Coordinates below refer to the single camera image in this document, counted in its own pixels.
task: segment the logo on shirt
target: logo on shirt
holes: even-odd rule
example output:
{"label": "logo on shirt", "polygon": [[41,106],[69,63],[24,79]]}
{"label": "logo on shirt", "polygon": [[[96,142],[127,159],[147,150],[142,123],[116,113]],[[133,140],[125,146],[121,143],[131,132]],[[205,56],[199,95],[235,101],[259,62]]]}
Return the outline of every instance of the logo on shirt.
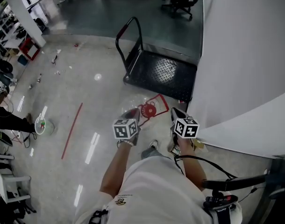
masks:
{"label": "logo on shirt", "polygon": [[124,202],[124,198],[119,198],[117,201],[115,201],[115,204],[122,206],[124,205],[126,202]]}

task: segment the red tape line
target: red tape line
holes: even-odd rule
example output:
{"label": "red tape line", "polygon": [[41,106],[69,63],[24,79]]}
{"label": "red tape line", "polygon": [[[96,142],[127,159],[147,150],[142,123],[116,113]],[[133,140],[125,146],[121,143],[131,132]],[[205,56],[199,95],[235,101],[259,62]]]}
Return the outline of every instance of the red tape line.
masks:
{"label": "red tape line", "polygon": [[65,154],[66,149],[67,149],[67,147],[68,147],[68,143],[69,143],[69,140],[70,140],[70,137],[71,137],[71,133],[72,133],[72,131],[73,131],[73,128],[74,128],[76,119],[77,119],[77,117],[78,117],[78,115],[79,115],[79,112],[80,112],[80,110],[81,110],[81,107],[82,107],[82,103],[80,104],[80,106],[79,106],[79,108],[78,108],[77,114],[76,114],[76,116],[75,116],[74,122],[73,122],[72,127],[71,127],[71,130],[70,130],[70,132],[69,132],[69,136],[68,136],[68,139],[67,139],[67,141],[66,141],[66,145],[65,145],[65,147],[64,147],[62,159],[64,158],[64,154]]}

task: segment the concrete floor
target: concrete floor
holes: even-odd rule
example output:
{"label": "concrete floor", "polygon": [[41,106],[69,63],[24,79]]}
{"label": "concrete floor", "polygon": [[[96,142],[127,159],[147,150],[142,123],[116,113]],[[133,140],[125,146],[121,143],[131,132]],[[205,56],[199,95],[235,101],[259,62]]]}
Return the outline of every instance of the concrete floor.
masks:
{"label": "concrete floor", "polygon": [[[116,141],[112,134],[112,122],[122,110],[131,107],[137,97],[153,97],[156,94],[131,85],[125,85],[122,78],[125,70],[115,48],[114,39],[98,36],[56,36],[46,37],[48,43],[35,61],[25,69],[12,94],[14,114],[23,118],[31,112],[34,119],[47,106],[45,117],[55,125],[51,136],[31,139],[29,148],[14,142],[9,153],[15,156],[12,162],[14,173],[31,176],[30,183],[22,183],[31,194],[31,203],[36,214],[26,215],[24,222],[50,224],[72,223],[76,211],[76,196],[82,187],[83,196],[98,190],[101,179],[116,152]],[[79,40],[84,43],[74,47]],[[123,48],[129,50],[131,42],[123,41]],[[50,61],[58,54],[56,66]],[[38,75],[42,73],[39,84]],[[101,74],[100,80],[94,76]],[[165,97],[169,108],[177,107],[178,101]],[[70,128],[76,112],[83,103],[63,159],[61,159]],[[5,131],[11,138],[14,136]],[[94,134],[100,135],[95,144],[89,164],[85,163]],[[152,139],[160,142],[160,151],[167,154],[170,140],[170,114],[154,118],[140,133],[137,147],[133,148],[129,165],[140,159],[140,153]],[[239,176],[259,175],[269,167],[270,160],[231,151],[207,147],[209,152],[199,156],[214,161],[228,172]],[[206,163],[201,163],[208,179],[226,178],[225,175]],[[250,188],[233,191],[243,198]],[[243,223],[247,223],[256,208],[263,189],[241,202]]]}
{"label": "concrete floor", "polygon": [[[191,8],[189,15],[178,11],[175,19],[170,9],[160,7],[168,0],[66,0],[59,7],[53,0],[43,0],[47,11],[44,17],[49,30],[45,34],[99,35],[116,37],[120,29],[136,16],[141,24],[145,43],[190,56],[197,64],[201,53],[203,0]],[[40,9],[34,11],[38,16]],[[124,38],[138,37],[134,24]]]}

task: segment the black cable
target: black cable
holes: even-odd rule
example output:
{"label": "black cable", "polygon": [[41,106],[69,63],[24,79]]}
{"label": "black cable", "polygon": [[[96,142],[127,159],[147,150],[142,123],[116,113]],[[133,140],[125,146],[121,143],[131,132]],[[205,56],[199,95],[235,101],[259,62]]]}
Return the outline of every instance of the black cable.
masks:
{"label": "black cable", "polygon": [[[9,112],[9,107],[8,107],[7,102],[5,102],[4,100],[3,100],[3,102],[6,103],[6,105],[7,105],[7,111]],[[14,105],[13,105],[13,111],[11,111],[9,115],[7,115],[7,116],[0,116],[0,117],[1,117],[1,118],[9,117],[9,116],[11,116],[11,115],[13,114],[13,112],[14,112]]]}
{"label": "black cable", "polygon": [[236,176],[234,176],[234,175],[228,173],[227,171],[225,171],[222,167],[220,167],[220,166],[217,165],[216,163],[213,163],[213,162],[208,161],[208,160],[206,160],[206,159],[203,159],[203,158],[200,158],[200,157],[197,157],[197,156],[191,156],[191,155],[182,155],[182,156],[176,155],[176,156],[174,157],[174,161],[175,161],[177,167],[181,170],[182,174],[184,174],[184,173],[183,173],[181,167],[177,164],[177,162],[178,162],[177,159],[182,159],[182,158],[191,158],[191,159],[198,159],[198,160],[205,161],[205,162],[207,162],[207,163],[210,163],[213,167],[217,168],[218,170],[220,170],[220,171],[223,172],[224,174],[226,174],[229,179],[237,178]]}
{"label": "black cable", "polygon": [[3,155],[7,155],[7,152],[8,152],[8,149],[10,148],[10,146],[8,145],[7,148],[6,147],[3,147],[3,151],[4,151],[4,154]]}
{"label": "black cable", "polygon": [[243,199],[241,199],[239,202],[242,202],[245,198],[247,198],[250,194],[254,193],[255,191],[257,191],[258,189],[264,189],[265,187],[260,187],[260,188],[256,188],[254,187],[250,193],[248,193]]}
{"label": "black cable", "polygon": [[[21,143],[21,144],[24,144],[24,147],[25,147],[25,148],[29,148],[29,147],[30,147],[30,135],[31,135],[31,134],[33,135],[33,139],[36,140],[36,133],[29,133],[29,135],[28,135],[26,138],[24,138],[24,137],[23,137],[23,133],[21,132],[23,141],[14,140],[14,138],[16,138],[16,136],[13,137],[13,138],[11,139],[11,141],[19,142],[19,143]],[[26,146],[26,144],[25,144],[25,141],[26,141],[27,139],[29,139],[29,144],[28,144],[28,146]]]}

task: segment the bracelet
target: bracelet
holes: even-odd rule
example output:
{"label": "bracelet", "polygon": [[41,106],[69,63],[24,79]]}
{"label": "bracelet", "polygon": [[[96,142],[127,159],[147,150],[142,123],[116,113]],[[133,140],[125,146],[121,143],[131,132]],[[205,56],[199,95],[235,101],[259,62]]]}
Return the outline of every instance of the bracelet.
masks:
{"label": "bracelet", "polygon": [[129,140],[119,140],[119,141],[116,143],[116,145],[117,145],[118,148],[120,147],[119,144],[121,144],[121,143],[128,143],[128,144],[131,145],[131,147],[134,146],[134,144],[133,144],[131,141],[129,141]]}

